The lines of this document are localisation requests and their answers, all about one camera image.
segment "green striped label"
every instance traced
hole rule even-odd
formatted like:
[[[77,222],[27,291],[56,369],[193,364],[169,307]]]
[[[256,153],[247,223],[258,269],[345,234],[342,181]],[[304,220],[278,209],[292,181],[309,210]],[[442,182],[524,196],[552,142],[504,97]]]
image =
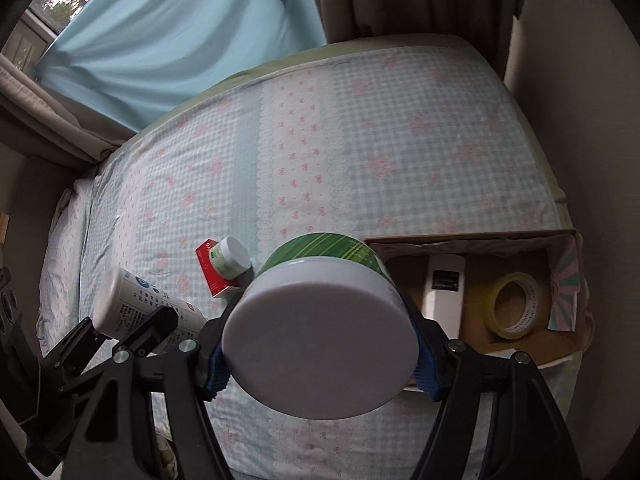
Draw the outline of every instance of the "green striped label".
[[[332,256],[356,262],[392,281],[373,249],[355,238],[337,233],[309,233],[292,238],[269,256],[258,275],[276,265],[306,256]]]

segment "small jar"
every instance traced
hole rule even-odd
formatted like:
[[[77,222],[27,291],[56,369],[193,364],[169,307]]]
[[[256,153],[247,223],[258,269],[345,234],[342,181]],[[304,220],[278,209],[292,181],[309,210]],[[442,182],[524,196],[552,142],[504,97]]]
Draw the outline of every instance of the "small jar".
[[[234,280],[251,267],[249,251],[236,238],[228,236],[209,251],[209,261],[226,280]]]

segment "open box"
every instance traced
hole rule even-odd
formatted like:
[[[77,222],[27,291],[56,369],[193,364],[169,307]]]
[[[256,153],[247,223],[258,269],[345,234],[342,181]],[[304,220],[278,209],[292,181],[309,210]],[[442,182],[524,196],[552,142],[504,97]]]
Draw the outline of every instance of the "open box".
[[[582,238],[572,229],[368,238],[397,288],[421,306],[429,254],[465,256],[465,295],[460,339],[481,353],[522,350],[538,366],[553,365],[582,349],[588,290],[582,275]],[[532,332],[505,340],[489,331],[478,308],[475,283],[526,272],[540,284],[540,313]]]

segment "white rectangular device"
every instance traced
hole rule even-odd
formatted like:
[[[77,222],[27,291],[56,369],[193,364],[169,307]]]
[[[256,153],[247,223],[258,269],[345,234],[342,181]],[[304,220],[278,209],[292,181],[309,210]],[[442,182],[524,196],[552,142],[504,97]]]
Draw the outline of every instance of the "white rectangular device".
[[[422,314],[436,320],[449,339],[460,334],[465,295],[465,259],[458,254],[431,254],[422,297]]]

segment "blue curtain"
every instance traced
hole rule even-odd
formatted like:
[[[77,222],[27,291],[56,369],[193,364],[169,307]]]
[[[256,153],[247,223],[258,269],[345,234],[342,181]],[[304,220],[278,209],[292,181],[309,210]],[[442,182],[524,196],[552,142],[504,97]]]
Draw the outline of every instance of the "blue curtain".
[[[139,131],[229,75],[324,44],[314,0],[90,0],[34,76]]]

